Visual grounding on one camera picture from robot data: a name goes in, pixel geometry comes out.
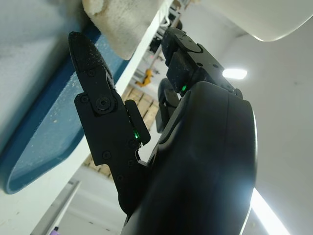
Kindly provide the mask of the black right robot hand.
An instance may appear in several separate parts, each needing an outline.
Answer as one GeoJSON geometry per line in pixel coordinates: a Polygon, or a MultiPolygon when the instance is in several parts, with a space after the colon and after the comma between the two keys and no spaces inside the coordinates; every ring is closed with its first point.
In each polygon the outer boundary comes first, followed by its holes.
{"type": "Polygon", "coordinates": [[[122,100],[88,37],[71,32],[68,43],[83,88],[74,103],[94,163],[111,171],[127,216],[122,234],[240,235],[256,181],[256,122],[216,59],[183,31],[165,31],[161,136],[144,162],[138,150],[151,136],[136,103],[122,100]]]}

